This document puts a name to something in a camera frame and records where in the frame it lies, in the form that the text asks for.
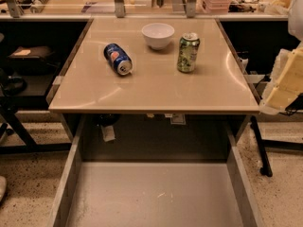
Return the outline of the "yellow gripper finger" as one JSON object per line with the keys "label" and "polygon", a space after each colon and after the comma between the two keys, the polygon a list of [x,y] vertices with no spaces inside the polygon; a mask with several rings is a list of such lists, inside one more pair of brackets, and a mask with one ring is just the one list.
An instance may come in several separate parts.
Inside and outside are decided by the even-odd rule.
{"label": "yellow gripper finger", "polygon": [[276,56],[270,81],[261,95],[259,109],[264,114],[286,110],[303,93],[303,48],[281,49]]}

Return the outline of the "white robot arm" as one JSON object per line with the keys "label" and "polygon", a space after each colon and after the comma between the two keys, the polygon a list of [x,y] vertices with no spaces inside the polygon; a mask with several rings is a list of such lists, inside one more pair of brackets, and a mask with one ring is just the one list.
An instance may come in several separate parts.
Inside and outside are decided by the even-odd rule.
{"label": "white robot arm", "polygon": [[264,114],[285,112],[303,93],[303,0],[290,3],[288,32],[301,43],[292,51],[281,49],[276,57],[271,80],[265,86],[259,103]]}

